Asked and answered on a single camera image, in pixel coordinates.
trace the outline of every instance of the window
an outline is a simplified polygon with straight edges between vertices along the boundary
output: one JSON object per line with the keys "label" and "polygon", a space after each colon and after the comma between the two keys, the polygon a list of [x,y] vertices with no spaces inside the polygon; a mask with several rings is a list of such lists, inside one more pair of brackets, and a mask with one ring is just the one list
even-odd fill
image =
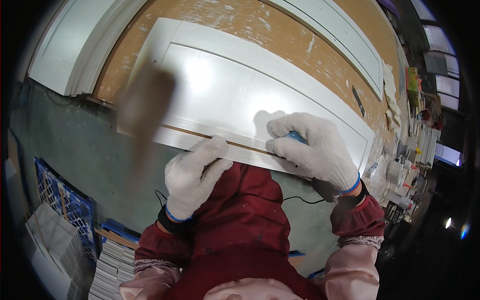
{"label": "window", "polygon": [[460,81],[441,75],[435,75],[435,78],[438,92],[457,98],[460,96]]}
{"label": "window", "polygon": [[458,98],[442,93],[438,93],[438,96],[440,96],[440,103],[442,103],[442,106],[458,110]]}
{"label": "window", "polygon": [[431,50],[455,55],[452,44],[450,44],[443,29],[432,25],[424,25],[423,29],[427,35],[428,44],[430,45]]}
{"label": "window", "polygon": [[460,78],[460,68],[458,67],[458,60],[456,57],[445,54],[445,59],[447,60],[448,76]]}
{"label": "window", "polygon": [[422,20],[436,21],[430,10],[421,0],[411,0],[417,14]]}
{"label": "window", "polygon": [[459,167],[462,165],[460,155],[461,153],[457,150],[454,150],[442,144],[437,144],[435,146],[435,158],[451,166]]}

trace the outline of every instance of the blue plastic crate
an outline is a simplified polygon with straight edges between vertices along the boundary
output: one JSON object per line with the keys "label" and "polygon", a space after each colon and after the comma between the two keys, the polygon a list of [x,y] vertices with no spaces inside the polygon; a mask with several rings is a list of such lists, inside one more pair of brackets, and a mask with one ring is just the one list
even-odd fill
{"label": "blue plastic crate", "polygon": [[[132,241],[135,244],[138,244],[140,240],[141,234],[128,229],[120,222],[115,221],[114,219],[107,219],[106,222],[100,223],[100,227],[106,229],[107,231],[112,231],[121,236],[122,238]],[[102,237],[102,243],[107,241],[106,237]]]}
{"label": "blue plastic crate", "polygon": [[69,187],[64,178],[50,168],[43,159],[35,157],[34,164],[40,201],[47,202],[57,214],[63,217],[60,192],[63,193],[68,221],[78,228],[86,255],[96,262],[100,251],[98,236],[94,231],[95,201],[91,197],[80,196],[80,192]]}

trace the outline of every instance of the cardboard box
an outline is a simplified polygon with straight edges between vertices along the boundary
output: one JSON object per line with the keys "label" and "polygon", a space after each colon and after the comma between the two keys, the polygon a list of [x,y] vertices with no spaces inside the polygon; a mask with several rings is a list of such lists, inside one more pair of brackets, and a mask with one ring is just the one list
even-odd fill
{"label": "cardboard box", "polygon": [[417,68],[406,67],[407,69],[407,95],[410,105],[419,107],[420,105],[420,83]]}

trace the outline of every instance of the hand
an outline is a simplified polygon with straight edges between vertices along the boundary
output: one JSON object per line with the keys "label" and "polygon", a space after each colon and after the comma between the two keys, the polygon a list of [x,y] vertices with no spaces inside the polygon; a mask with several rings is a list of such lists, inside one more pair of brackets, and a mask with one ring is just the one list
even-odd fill
{"label": "hand", "polygon": [[180,153],[165,167],[165,184],[170,196],[167,199],[167,215],[175,221],[186,221],[212,193],[222,173],[233,165],[228,159],[214,162],[228,151],[223,137],[215,136],[195,152]]}
{"label": "hand", "polygon": [[[270,121],[267,127],[277,137],[273,150],[278,156],[293,161],[312,177],[331,183],[339,194],[358,187],[359,172],[332,121],[296,112]],[[284,137],[292,131],[297,131],[308,145]]]}

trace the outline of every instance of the black tool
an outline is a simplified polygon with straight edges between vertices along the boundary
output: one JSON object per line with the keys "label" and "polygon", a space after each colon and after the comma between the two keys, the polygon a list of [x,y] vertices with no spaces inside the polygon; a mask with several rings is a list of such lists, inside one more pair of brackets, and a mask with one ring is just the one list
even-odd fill
{"label": "black tool", "polygon": [[357,103],[359,104],[360,111],[361,111],[361,115],[362,115],[363,117],[365,117],[365,110],[363,109],[363,105],[362,105],[361,102],[360,102],[359,95],[357,94],[357,91],[355,90],[355,87],[354,87],[354,86],[352,86],[352,92],[353,92],[353,96],[354,96],[355,99],[357,100]]}

